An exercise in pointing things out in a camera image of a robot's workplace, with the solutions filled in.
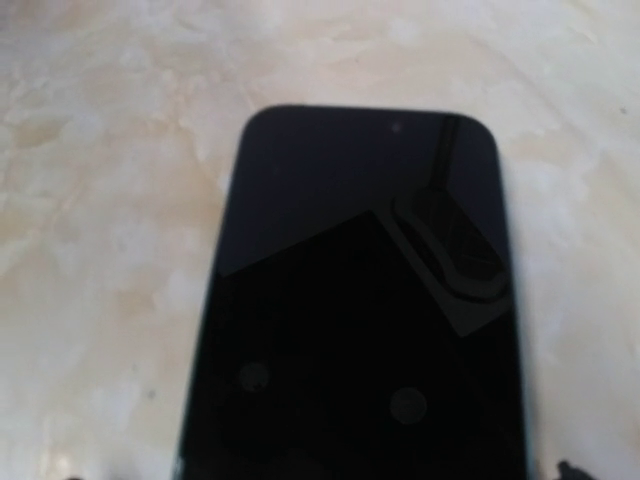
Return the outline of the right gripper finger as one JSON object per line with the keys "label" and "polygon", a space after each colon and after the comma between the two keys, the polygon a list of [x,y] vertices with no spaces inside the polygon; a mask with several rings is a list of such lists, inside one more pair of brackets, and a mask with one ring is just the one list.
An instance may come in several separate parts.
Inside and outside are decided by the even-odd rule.
{"label": "right gripper finger", "polygon": [[591,474],[585,470],[570,464],[563,460],[557,464],[558,480],[596,480]]}

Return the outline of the teal phone diagonal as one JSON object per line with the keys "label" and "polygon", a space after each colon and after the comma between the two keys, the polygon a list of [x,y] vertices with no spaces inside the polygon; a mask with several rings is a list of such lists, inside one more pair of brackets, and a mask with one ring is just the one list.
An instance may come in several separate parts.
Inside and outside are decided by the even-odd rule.
{"label": "teal phone diagonal", "polygon": [[497,146],[448,112],[246,124],[178,479],[528,479]]}

